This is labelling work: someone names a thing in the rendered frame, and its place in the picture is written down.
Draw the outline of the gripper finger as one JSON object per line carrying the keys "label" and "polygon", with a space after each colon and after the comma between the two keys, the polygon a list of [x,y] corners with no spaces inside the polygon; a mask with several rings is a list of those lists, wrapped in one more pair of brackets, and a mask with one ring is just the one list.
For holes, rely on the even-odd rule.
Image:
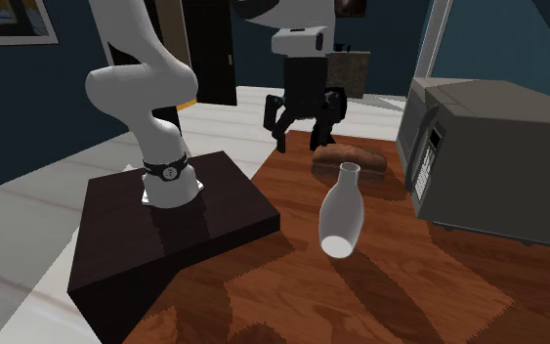
{"label": "gripper finger", "polygon": [[315,114],[316,123],[310,139],[311,151],[315,151],[319,146],[335,144],[331,131],[334,124],[345,118],[347,106],[347,96],[343,88],[325,89],[324,103]]}
{"label": "gripper finger", "polygon": [[297,98],[268,95],[265,102],[265,129],[276,139],[276,149],[285,153],[285,132],[298,119],[300,101]]}

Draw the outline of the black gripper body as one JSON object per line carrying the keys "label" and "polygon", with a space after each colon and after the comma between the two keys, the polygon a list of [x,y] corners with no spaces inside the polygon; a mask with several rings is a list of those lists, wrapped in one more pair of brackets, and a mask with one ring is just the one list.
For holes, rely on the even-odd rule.
{"label": "black gripper body", "polygon": [[325,102],[328,58],[284,59],[285,113],[294,119],[314,118]]}

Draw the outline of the brown bread loaf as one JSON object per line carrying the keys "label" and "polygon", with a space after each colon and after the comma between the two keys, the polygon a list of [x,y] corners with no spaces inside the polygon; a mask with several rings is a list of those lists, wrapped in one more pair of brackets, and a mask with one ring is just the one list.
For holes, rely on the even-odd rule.
{"label": "brown bread loaf", "polygon": [[378,151],[350,145],[329,144],[318,147],[312,156],[312,172],[322,177],[337,177],[339,167],[352,162],[360,167],[361,183],[382,183],[387,171],[387,158]]}

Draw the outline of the brown stone cabinet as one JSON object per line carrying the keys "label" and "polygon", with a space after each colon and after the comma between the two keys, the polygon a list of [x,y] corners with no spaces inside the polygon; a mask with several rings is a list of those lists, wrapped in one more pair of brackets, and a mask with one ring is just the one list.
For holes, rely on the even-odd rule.
{"label": "brown stone cabinet", "polygon": [[371,53],[367,51],[331,52],[328,56],[327,87],[342,87],[348,98],[364,94]]}

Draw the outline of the dark door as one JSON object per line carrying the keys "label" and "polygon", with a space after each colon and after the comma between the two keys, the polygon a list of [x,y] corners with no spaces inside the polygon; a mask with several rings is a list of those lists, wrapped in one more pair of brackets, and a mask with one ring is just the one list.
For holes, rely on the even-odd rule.
{"label": "dark door", "polygon": [[190,65],[199,103],[236,106],[231,8],[228,0],[182,0]]}

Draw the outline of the white vase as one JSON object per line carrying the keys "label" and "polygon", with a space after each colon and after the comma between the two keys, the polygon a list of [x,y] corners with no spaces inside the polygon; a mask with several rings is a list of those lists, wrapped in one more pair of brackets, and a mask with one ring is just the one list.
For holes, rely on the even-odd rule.
{"label": "white vase", "polygon": [[358,242],[364,221],[363,198],[358,187],[360,167],[353,162],[339,166],[336,183],[329,190],[319,211],[318,238],[329,257],[350,256]]}

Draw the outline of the grey microwave oven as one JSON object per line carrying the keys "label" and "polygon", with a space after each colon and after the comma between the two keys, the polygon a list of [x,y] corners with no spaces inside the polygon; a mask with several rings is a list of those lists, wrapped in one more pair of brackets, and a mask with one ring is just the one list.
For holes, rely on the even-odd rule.
{"label": "grey microwave oven", "polygon": [[417,218],[550,246],[550,96],[415,77],[396,145]]}

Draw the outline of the dark robot stand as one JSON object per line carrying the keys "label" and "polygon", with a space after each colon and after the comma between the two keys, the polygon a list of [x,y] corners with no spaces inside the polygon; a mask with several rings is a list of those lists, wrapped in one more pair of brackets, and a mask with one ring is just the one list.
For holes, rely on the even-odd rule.
{"label": "dark robot stand", "polygon": [[143,205],[143,169],[88,183],[67,293],[102,344],[122,344],[182,269],[280,229],[224,151],[190,165],[204,188],[177,208]]}

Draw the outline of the brown wooden table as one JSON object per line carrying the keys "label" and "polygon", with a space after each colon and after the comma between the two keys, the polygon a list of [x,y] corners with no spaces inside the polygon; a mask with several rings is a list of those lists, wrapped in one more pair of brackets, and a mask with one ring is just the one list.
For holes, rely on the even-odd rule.
{"label": "brown wooden table", "polygon": [[327,257],[308,141],[290,132],[253,178],[280,230],[179,272],[124,344],[550,344],[550,247],[417,219],[391,142],[356,139],[389,168],[353,254]]}

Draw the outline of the small dark wall picture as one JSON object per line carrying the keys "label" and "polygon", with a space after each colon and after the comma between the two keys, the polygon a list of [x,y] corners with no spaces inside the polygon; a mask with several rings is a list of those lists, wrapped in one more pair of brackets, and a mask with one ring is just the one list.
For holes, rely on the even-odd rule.
{"label": "small dark wall picture", "polygon": [[367,0],[334,0],[337,18],[363,18],[366,14]]}

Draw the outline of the white door frame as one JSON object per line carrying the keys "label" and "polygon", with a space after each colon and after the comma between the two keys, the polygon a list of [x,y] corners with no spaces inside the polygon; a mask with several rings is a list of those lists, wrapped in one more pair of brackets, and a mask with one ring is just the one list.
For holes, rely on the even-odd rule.
{"label": "white door frame", "polygon": [[432,75],[453,2],[454,0],[433,1],[414,71],[415,77],[430,77]]}

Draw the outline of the framed wall picture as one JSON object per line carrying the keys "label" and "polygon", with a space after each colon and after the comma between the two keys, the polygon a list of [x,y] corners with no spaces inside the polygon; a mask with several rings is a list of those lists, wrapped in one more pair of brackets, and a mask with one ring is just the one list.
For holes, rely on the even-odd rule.
{"label": "framed wall picture", "polygon": [[0,0],[0,46],[58,43],[44,0]]}

